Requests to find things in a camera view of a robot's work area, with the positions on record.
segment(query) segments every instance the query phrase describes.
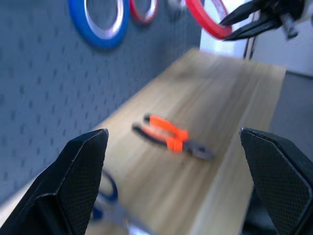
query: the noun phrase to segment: pliers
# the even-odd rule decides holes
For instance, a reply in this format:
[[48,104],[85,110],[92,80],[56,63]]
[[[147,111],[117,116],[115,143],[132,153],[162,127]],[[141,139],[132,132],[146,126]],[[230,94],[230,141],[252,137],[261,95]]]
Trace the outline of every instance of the pliers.
[[283,26],[287,40],[298,35],[294,21],[301,17],[304,0],[252,0],[231,12],[220,24],[230,26],[260,10],[260,18],[227,36],[225,41],[235,41],[255,37],[265,31]]
[[132,130],[145,139],[167,147],[176,153],[187,151],[188,153],[205,160],[209,160],[213,157],[212,151],[207,149],[203,144],[189,139],[189,133],[187,130],[181,130],[171,122],[157,115],[145,115],[143,120],[154,128],[151,128],[148,125],[134,123],[132,125]]

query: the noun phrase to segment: gray floor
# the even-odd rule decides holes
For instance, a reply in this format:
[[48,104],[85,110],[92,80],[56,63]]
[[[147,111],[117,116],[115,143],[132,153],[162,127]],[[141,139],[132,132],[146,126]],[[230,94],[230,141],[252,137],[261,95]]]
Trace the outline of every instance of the gray floor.
[[[313,161],[312,77],[286,73],[269,132],[291,140]],[[273,228],[270,217],[255,195],[251,199],[246,221],[262,228]]]

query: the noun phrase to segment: wooden board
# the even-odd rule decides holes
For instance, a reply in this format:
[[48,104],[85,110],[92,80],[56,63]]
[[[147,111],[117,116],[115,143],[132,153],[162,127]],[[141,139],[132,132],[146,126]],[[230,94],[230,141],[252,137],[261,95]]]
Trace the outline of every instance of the wooden board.
[[[104,165],[120,202],[159,235],[238,234],[252,191],[239,130],[267,130],[284,75],[280,67],[189,51],[96,127],[109,129]],[[173,154],[144,141],[131,124],[146,113],[186,127],[215,159]],[[86,234],[126,233],[101,224]]]

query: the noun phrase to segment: blue tape roll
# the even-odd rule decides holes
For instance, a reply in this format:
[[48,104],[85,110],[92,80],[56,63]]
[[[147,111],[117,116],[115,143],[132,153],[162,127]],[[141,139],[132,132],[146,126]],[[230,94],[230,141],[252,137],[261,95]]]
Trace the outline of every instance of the blue tape roll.
[[108,34],[91,20],[85,6],[87,0],[68,0],[69,11],[75,27],[84,39],[95,47],[111,49],[116,47],[124,38],[130,18],[129,0],[120,0],[123,3],[123,14],[118,28]]

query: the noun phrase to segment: pegboard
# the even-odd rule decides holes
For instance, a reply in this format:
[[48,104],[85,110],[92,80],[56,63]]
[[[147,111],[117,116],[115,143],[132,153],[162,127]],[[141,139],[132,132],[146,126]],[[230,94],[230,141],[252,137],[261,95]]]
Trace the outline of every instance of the pegboard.
[[[114,3],[90,0],[95,21]],[[165,0],[150,26],[130,21],[111,51],[81,38],[66,0],[1,0],[0,30],[0,204],[201,36],[189,12],[171,20]]]

